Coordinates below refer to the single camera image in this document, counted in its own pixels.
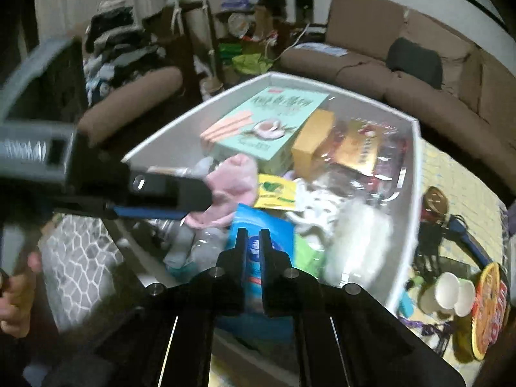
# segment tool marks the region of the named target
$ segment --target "pink cloth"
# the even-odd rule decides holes
[[[227,227],[238,204],[254,205],[258,195],[258,166],[254,159],[237,154],[208,174],[205,182],[212,190],[213,204],[203,213],[189,213],[185,223],[192,228]]]

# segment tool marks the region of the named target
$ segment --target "brown round lid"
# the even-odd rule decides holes
[[[443,192],[435,186],[430,186],[425,193],[425,202],[435,215],[445,217],[448,214],[448,199]]]

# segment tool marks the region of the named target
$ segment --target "brown cardboard box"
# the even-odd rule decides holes
[[[303,179],[310,179],[315,151],[333,128],[334,113],[316,109],[306,120],[292,147],[293,168]]]

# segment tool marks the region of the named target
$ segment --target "sofa armrest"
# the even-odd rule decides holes
[[[114,90],[89,109],[77,124],[77,128],[88,136],[90,146],[99,145],[122,127],[175,94],[182,84],[181,71],[176,67],[150,72]]]

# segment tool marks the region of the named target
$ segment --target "black speaker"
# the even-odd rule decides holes
[[[295,0],[296,23],[314,23],[314,0]]]
[[[286,0],[264,0],[264,5],[271,12],[273,17],[286,18]]]

